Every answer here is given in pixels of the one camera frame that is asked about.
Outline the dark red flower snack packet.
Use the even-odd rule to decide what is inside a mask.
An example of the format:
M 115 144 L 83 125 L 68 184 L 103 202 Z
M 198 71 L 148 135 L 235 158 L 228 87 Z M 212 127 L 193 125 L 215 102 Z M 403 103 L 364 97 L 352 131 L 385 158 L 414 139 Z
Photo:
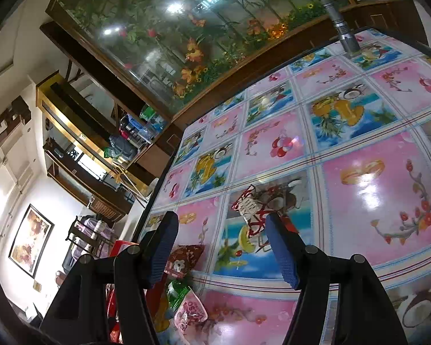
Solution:
M 164 272 L 177 279 L 183 279 L 196 267 L 205 250 L 204 245 L 183 245 L 171 252 Z

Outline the red white snack packet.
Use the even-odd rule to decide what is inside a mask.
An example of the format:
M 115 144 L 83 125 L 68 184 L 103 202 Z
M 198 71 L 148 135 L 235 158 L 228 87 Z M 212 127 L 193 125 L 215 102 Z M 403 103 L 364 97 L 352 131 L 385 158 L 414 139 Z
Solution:
M 245 225 L 238 235 L 238 244 L 243 252 L 268 252 L 271 247 L 266 236 L 266 218 L 276 213 L 288 231 L 299 233 L 292 222 L 290 210 L 298 209 L 297 197 L 289 185 L 273 185 L 267 189 L 249 185 L 231 206 L 238 212 Z

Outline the glass flower painting panel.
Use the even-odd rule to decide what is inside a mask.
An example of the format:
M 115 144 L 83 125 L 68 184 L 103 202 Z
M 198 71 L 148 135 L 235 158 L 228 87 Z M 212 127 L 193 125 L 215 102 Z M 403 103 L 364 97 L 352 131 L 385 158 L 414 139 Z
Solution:
M 344 7 L 356 0 L 334 2 Z M 47 12 L 174 115 L 325 9 L 319 0 L 50 0 Z

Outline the green snack packet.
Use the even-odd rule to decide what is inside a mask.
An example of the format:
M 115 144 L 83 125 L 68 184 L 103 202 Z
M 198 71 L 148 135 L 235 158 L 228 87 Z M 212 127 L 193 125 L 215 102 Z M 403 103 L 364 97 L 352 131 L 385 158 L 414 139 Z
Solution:
M 166 288 L 166 297 L 169 303 L 169 309 L 176 312 L 190 291 L 191 287 L 184 281 L 179 279 L 170 281 Z

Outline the bottles on wooden counter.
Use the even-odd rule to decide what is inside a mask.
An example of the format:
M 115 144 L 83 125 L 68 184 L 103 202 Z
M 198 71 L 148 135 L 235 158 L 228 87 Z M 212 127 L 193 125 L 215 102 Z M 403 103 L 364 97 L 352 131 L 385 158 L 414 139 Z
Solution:
M 103 149 L 103 156 L 118 162 L 133 160 L 167 126 L 167 121 L 152 107 L 145 105 L 139 118 L 125 114 L 119 120 L 117 135 L 109 137 L 109 146 Z

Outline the red gift box white interior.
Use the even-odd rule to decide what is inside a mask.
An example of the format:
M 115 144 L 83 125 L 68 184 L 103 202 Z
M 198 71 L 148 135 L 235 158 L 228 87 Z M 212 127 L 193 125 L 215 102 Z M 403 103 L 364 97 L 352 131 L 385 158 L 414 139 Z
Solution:
M 128 339 L 132 319 L 130 314 L 134 311 L 130 301 L 133 292 L 130 265 L 132 256 L 129 247 L 135 248 L 137 244 L 129 241 L 115 241 L 111 257 L 114 257 L 114 287 L 109 289 L 106 297 L 107 319 L 109 324 L 109 341 L 114 344 L 123 344 Z

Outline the metal flashlight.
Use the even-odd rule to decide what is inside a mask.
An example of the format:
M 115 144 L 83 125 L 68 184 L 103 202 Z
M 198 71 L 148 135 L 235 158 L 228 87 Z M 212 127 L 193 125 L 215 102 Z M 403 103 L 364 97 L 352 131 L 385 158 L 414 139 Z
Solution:
M 328 13 L 329 18 L 338 33 L 340 44 L 343 46 L 347 56 L 352 58 L 359 55 L 360 45 L 347 22 L 344 20 L 343 15 L 338 11 L 332 0 L 319 1 Z

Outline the pink snack packet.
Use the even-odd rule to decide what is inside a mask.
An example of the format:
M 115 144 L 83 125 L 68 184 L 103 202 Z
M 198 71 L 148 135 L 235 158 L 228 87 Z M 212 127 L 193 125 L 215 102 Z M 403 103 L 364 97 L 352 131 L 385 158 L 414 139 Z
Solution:
M 209 318 L 206 309 L 193 290 L 189 290 L 174 315 L 174 324 L 181 334 L 187 334 L 192 327 Z

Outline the framed wall picture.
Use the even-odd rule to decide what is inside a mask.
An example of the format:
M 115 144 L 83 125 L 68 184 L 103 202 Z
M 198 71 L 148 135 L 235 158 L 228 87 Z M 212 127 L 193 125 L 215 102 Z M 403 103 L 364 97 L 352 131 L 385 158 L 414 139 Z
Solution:
M 14 236 L 8 258 L 35 278 L 43 251 L 54 228 L 53 222 L 29 204 Z

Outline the floral plastic tablecloth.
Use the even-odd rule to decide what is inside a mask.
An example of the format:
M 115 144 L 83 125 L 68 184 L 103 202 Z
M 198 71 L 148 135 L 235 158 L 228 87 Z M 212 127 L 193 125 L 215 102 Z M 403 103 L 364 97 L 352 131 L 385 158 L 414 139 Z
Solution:
M 187 282 L 206 321 L 162 344 L 281 344 L 298 293 L 265 224 L 275 210 L 330 256 L 365 256 L 409 344 L 431 344 L 431 49 L 375 29 L 360 54 L 331 43 L 270 72 L 184 131 L 144 229 L 179 217 L 176 247 L 204 251 Z

